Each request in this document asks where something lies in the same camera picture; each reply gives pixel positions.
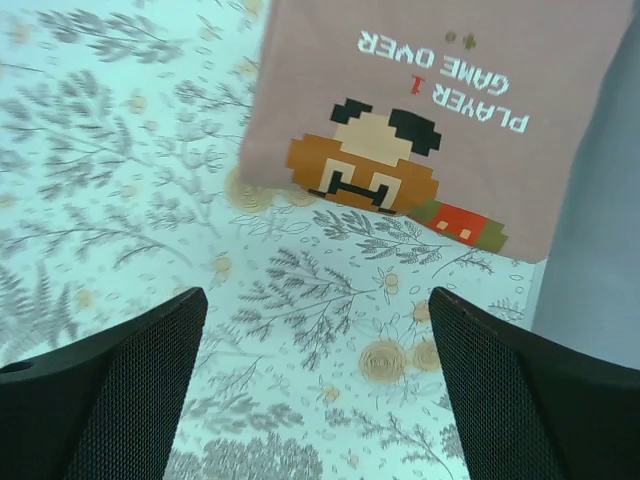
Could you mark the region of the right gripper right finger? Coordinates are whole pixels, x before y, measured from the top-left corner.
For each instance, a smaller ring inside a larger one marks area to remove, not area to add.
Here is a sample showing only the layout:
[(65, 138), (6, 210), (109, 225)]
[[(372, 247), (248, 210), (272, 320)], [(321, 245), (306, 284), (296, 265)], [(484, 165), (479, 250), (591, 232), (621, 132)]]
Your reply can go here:
[(549, 341), (442, 287), (428, 306), (470, 478), (638, 478), (638, 371)]

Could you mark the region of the pink mario t shirt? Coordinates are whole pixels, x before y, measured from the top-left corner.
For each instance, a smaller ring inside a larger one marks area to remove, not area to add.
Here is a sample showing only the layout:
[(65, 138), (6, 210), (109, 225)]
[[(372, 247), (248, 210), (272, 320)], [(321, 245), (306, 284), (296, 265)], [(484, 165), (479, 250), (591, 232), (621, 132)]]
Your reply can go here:
[(545, 259), (632, 1), (275, 1), (242, 179)]

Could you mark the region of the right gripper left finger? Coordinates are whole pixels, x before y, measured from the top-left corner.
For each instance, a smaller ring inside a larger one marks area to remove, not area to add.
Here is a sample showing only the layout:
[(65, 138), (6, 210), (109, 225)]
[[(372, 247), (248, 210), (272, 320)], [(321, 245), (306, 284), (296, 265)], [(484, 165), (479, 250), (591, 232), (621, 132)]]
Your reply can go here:
[(190, 288), (148, 312), (1, 370), (1, 476), (160, 479), (208, 310)]

